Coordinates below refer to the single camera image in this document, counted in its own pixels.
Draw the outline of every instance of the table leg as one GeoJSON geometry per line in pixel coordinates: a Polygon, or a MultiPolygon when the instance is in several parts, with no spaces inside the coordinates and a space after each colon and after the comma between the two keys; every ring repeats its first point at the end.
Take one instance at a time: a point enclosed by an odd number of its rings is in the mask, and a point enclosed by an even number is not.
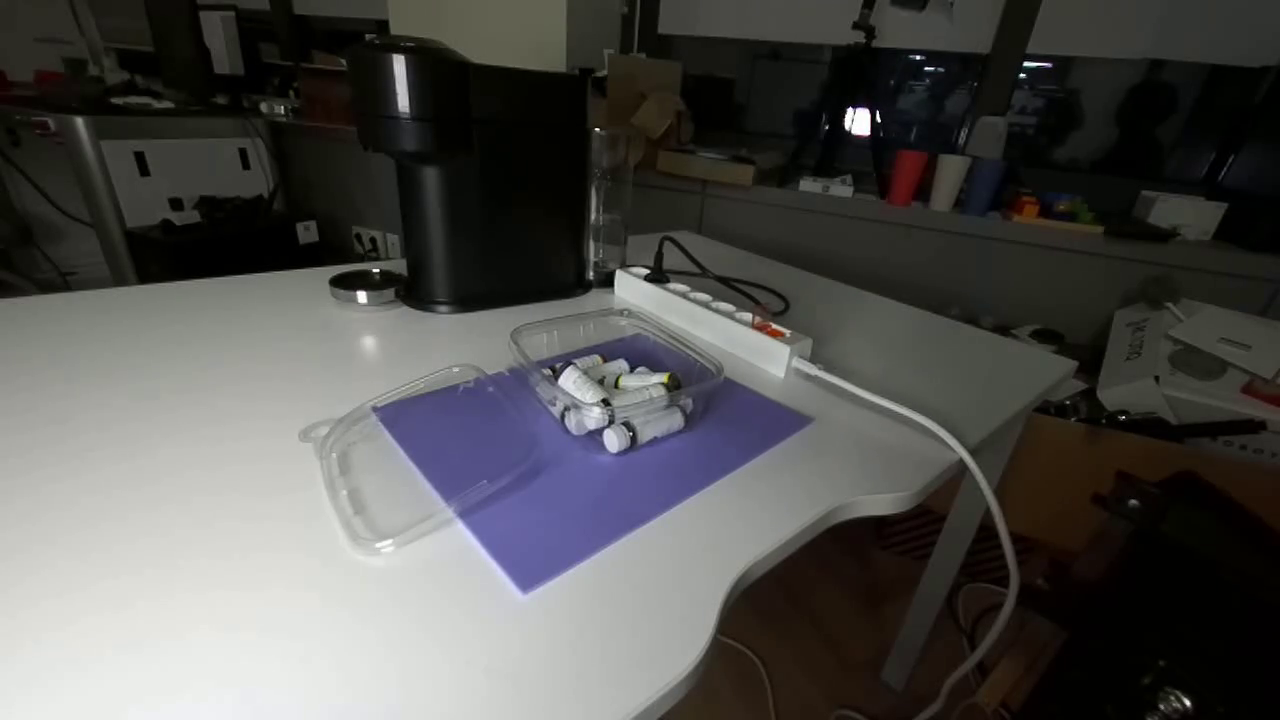
{"type": "MultiPolygon", "coordinates": [[[[1026,432],[1026,415],[1010,420],[991,443],[978,455],[978,462],[989,471],[991,483],[1001,483],[1005,462],[1026,432]]],[[[941,541],[932,545],[930,568],[918,583],[918,594],[908,605],[908,615],[889,646],[889,661],[881,669],[883,682],[905,690],[912,682],[912,671],[932,638],[937,619],[944,615],[948,591],[961,574],[961,562],[967,554],[967,545],[989,516],[984,494],[978,491],[972,475],[966,471],[966,483],[952,500],[948,524],[941,541]]]]}

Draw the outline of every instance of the white cable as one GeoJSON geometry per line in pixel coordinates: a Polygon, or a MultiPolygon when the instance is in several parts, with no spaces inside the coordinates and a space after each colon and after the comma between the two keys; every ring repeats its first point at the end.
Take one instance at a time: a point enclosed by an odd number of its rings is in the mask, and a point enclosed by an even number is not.
{"type": "Polygon", "coordinates": [[[845,376],[832,376],[832,373],[809,363],[803,357],[795,357],[791,366],[803,373],[803,376],[813,376],[813,381],[819,381],[819,385],[832,385],[832,386],[842,386],[842,392],[850,392],[850,395],[858,395],[858,399],[863,399],[863,402],[875,402],[875,406],[883,406],[883,411],[894,411],[894,415],[905,415],[905,420],[919,423],[925,432],[932,432],[937,439],[944,439],[944,443],[961,455],[961,462],[967,468],[972,483],[980,488],[980,494],[984,494],[984,502],[989,502],[989,513],[991,513],[991,529],[996,529],[996,541],[1001,541],[1001,552],[1005,552],[1010,591],[1005,591],[1005,605],[1001,605],[989,636],[984,636],[984,638],[967,652],[967,661],[944,680],[944,688],[932,697],[932,702],[930,702],[925,712],[918,712],[918,720],[941,715],[944,702],[948,702],[948,697],[957,690],[957,682],[961,682],[961,680],[996,646],[996,638],[1005,636],[1005,627],[1010,627],[1010,619],[1013,619],[1013,607],[1017,607],[1017,591],[1021,591],[1021,568],[1017,568],[1013,535],[1010,535],[1001,500],[996,500],[996,491],[991,491],[991,479],[989,479],[989,471],[972,459],[972,451],[967,451],[944,423],[937,423],[932,415],[919,415],[919,411],[912,411],[912,406],[905,406],[905,402],[897,402],[897,399],[889,399],[889,395],[875,395],[875,392],[870,392],[870,386],[862,386],[862,385],[853,385],[853,381],[845,381],[845,376]]]}
{"type": "Polygon", "coordinates": [[[753,661],[753,669],[756,669],[756,676],[760,676],[760,688],[764,688],[769,720],[777,720],[777,700],[771,700],[771,680],[769,680],[764,661],[760,661],[748,643],[740,643],[740,638],[732,638],[732,636],[716,636],[716,643],[724,643],[724,646],[740,652],[746,661],[753,661]]]}

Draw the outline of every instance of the equipment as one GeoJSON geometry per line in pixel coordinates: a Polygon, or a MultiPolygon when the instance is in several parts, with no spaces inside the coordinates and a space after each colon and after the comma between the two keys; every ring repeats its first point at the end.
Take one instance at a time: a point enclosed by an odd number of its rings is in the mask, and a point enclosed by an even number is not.
{"type": "Polygon", "coordinates": [[[365,148],[398,158],[405,304],[472,313],[590,289],[590,88],[383,36],[353,50],[365,148]]]}

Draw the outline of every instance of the cup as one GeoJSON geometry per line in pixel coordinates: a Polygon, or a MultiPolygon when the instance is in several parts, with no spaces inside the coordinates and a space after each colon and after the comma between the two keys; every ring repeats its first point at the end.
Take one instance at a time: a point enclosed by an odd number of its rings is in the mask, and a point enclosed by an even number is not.
{"type": "Polygon", "coordinates": [[[961,155],[961,153],[937,155],[932,186],[930,186],[930,207],[932,211],[952,211],[957,207],[957,195],[961,195],[966,177],[967,177],[967,162],[972,162],[972,155],[961,155]]]}
{"type": "Polygon", "coordinates": [[[630,259],[633,158],[630,136],[592,126],[592,186],[590,186],[590,284],[612,284],[630,259]]]}
{"type": "Polygon", "coordinates": [[[1005,180],[1005,158],[978,155],[966,177],[961,211],[989,215],[1005,180]]]}
{"type": "Polygon", "coordinates": [[[894,153],[889,203],[897,203],[897,207],[912,203],[925,177],[930,177],[930,153],[919,153],[919,148],[894,153]]]}

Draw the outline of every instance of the clear plastic tray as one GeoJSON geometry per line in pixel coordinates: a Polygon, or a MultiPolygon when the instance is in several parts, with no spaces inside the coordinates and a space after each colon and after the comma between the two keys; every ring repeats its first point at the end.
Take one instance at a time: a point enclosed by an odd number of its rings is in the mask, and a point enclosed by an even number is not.
{"type": "Polygon", "coordinates": [[[459,363],[383,392],[333,423],[313,423],[306,439],[316,447],[333,513],[347,541],[361,552],[389,554],[454,524],[457,513],[514,488],[529,471],[538,447],[516,406],[524,395],[514,386],[522,385],[499,385],[498,376],[459,363]],[[414,429],[437,443],[454,443],[454,437],[491,437],[498,429],[503,439],[472,451],[464,471],[454,471],[450,494],[441,494],[398,432],[380,420],[383,406],[405,402],[416,411],[414,429]]]}
{"type": "Polygon", "coordinates": [[[542,385],[538,392],[555,392],[559,399],[567,399],[567,392],[559,392],[555,385],[546,385],[542,366],[555,359],[577,359],[601,346],[603,346],[601,351],[603,359],[610,351],[621,351],[633,363],[676,373],[681,386],[673,392],[673,402],[681,402],[694,415],[709,402],[709,395],[724,381],[724,366],[709,351],[683,342],[681,336],[625,306],[522,323],[514,332],[514,342],[524,359],[529,385],[542,385]]]}

